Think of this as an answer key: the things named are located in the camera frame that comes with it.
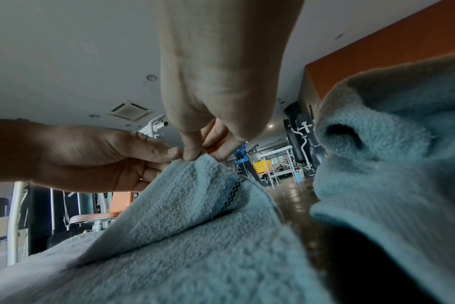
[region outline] person in blue shirt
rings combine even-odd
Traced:
[[[234,159],[237,161],[237,165],[241,169],[241,173],[244,176],[248,176],[249,171],[249,173],[251,173],[257,182],[261,182],[246,153],[249,153],[249,151],[246,149],[246,145],[242,145],[239,149],[236,150],[236,152],[234,152]]]

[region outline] orange wall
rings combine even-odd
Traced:
[[[455,0],[443,0],[306,66],[321,98],[375,68],[455,53]]]

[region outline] orange backrest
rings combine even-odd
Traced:
[[[114,192],[109,212],[123,212],[134,200],[134,192]]]

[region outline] blue towel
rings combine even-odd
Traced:
[[[315,135],[329,156],[311,215],[366,235],[455,304],[455,56],[346,79],[320,105]]]
[[[0,271],[0,302],[333,303],[269,194],[175,161],[104,232]]]

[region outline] hand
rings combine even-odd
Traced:
[[[258,136],[276,103],[281,60],[303,0],[152,1],[161,92],[184,157],[217,160]]]
[[[73,192],[144,190],[179,148],[138,132],[94,127],[46,127],[32,182]]]

